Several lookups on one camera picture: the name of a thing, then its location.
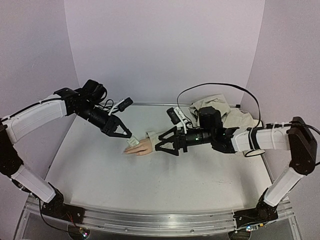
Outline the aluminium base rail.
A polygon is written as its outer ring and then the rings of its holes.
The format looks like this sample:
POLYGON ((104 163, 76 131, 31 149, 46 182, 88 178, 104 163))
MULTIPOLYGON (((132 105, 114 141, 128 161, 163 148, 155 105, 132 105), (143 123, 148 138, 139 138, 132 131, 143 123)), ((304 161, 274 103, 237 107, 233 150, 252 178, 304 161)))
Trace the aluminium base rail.
POLYGON ((255 221, 247 210, 192 212, 121 211, 66 204, 64 216, 53 215, 47 204, 29 196, 23 207, 16 240, 90 240, 118 236, 128 239, 194 240, 211 236, 242 240, 299 240, 301 233, 288 199, 281 201, 275 218, 255 221))

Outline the beige sleeve cloth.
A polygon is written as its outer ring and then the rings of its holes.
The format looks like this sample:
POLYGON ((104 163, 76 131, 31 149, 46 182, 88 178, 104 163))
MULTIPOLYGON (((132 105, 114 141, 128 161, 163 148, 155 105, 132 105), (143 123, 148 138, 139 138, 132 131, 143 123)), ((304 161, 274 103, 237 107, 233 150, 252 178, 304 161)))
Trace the beige sleeve cloth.
MULTIPOLYGON (((216 94, 203 99, 200 99, 189 106, 189 112, 187 116, 191 117, 191 122, 194 126, 199 127, 200 123, 198 120, 198 111, 204 107, 213 107, 218 110, 221 114, 222 124, 225 128, 233 127, 255 127, 259 120, 254 119, 252 115, 248 112, 239 110, 238 108, 232 108, 227 103, 227 100, 223 94, 216 94)), ((155 146, 159 143, 159 135, 161 133, 155 133, 154 131, 149 131, 145 133, 145 142, 143 146, 146 147, 146 154, 155 152, 155 146)), ((243 152, 243 155, 247 158, 260 156, 265 153, 265 150, 247 150, 243 152)))

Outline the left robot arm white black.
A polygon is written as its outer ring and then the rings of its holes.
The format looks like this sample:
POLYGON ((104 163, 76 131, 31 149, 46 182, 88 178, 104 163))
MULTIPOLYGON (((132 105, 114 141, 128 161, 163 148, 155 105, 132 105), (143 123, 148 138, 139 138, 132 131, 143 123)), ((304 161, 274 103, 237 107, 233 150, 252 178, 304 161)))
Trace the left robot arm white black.
POLYGON ((0 120, 1 174, 37 196, 58 219, 68 213, 64 196, 24 163, 14 144, 43 125, 73 114, 96 126, 108 137, 130 139, 131 131, 115 114, 129 107, 132 99, 128 97, 106 109, 100 103, 107 95, 108 91, 101 83, 89 79, 81 88, 62 88, 44 100, 0 120))

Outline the clear nail polish bottle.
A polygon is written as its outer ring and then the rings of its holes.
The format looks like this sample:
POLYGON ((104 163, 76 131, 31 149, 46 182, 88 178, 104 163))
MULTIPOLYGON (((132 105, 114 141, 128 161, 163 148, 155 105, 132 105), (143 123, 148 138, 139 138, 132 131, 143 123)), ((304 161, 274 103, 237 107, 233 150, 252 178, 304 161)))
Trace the clear nail polish bottle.
POLYGON ((135 146, 137 146, 139 144, 139 140, 134 136, 132 135, 128 140, 127 140, 127 144, 129 147, 133 148, 135 146))

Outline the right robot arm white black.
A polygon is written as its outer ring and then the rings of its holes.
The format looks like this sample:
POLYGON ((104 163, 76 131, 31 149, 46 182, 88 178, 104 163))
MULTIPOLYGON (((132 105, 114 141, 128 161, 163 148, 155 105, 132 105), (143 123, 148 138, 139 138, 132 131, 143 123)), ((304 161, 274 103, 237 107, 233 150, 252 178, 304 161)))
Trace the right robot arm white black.
POLYGON ((265 126, 225 128, 221 113, 208 106, 198 111, 199 127, 188 129, 187 119, 179 107, 168 109, 167 114, 174 127, 159 135, 156 151, 178 156, 180 150, 186 153, 188 147, 203 144, 211 144, 215 151, 224 154, 270 149, 290 151, 288 166, 263 192, 256 207, 233 214, 236 230, 249 232, 255 226, 277 220, 281 200, 319 165, 316 161, 318 143, 311 132, 314 127, 305 124, 301 117, 265 126))

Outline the mannequin hand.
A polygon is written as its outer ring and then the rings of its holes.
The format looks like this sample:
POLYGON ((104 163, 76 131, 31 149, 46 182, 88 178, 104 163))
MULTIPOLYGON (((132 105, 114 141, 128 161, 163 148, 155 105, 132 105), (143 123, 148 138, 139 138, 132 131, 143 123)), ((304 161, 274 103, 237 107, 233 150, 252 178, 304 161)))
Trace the mannequin hand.
POLYGON ((152 143, 149 138, 140 140, 139 144, 133 147, 127 147, 124 153, 127 155, 134 154, 136 156, 148 155, 153 151, 152 143))

